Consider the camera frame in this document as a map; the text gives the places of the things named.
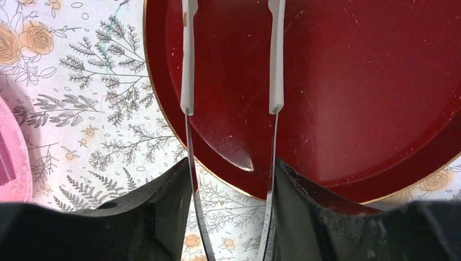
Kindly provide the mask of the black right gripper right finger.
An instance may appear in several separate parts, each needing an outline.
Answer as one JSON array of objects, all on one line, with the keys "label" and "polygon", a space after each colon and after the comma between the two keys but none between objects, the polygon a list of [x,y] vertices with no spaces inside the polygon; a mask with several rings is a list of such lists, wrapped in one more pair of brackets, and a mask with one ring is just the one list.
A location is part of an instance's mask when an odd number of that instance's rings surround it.
[{"label": "black right gripper right finger", "polygon": [[460,260],[460,202],[381,211],[275,163],[276,260]]}]

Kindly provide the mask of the pink three-tier cake stand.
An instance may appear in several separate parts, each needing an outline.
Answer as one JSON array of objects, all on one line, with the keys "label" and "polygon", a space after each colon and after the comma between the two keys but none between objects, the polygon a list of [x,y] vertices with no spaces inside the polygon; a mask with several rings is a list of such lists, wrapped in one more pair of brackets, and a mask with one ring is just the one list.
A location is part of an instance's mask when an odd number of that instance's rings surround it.
[{"label": "pink three-tier cake stand", "polygon": [[1,100],[1,202],[29,202],[33,181],[23,133]]}]

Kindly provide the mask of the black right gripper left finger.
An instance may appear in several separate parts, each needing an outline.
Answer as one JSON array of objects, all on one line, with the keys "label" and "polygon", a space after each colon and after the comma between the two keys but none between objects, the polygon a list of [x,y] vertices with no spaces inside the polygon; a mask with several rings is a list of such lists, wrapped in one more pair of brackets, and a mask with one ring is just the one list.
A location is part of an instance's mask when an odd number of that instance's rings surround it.
[{"label": "black right gripper left finger", "polygon": [[1,260],[180,260],[191,201],[188,159],[96,209],[1,204]]}]

